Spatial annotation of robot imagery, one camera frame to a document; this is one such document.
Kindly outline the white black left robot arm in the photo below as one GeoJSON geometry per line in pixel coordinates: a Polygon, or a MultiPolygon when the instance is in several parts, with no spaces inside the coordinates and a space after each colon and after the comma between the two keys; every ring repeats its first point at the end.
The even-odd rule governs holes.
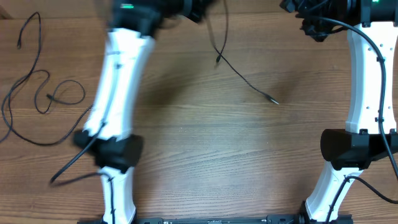
{"type": "Polygon", "coordinates": [[[54,183],[82,155],[91,154],[104,197],[105,210],[98,223],[133,223],[136,216],[132,180],[144,140],[133,133],[132,117],[157,29],[173,16],[199,23],[211,4],[204,0],[113,1],[95,101],[83,129],[73,137],[81,150],[50,179],[54,183]]]}

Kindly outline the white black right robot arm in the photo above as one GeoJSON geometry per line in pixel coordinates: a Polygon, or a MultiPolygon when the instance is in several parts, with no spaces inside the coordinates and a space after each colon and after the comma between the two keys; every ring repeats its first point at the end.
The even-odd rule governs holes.
{"type": "Polygon", "coordinates": [[[397,152],[392,106],[397,0],[283,0],[317,42],[346,31],[351,55],[351,102],[343,129],[322,132],[323,170],[296,215],[269,215],[268,223],[352,223],[338,210],[349,188],[374,161],[397,152]]]}

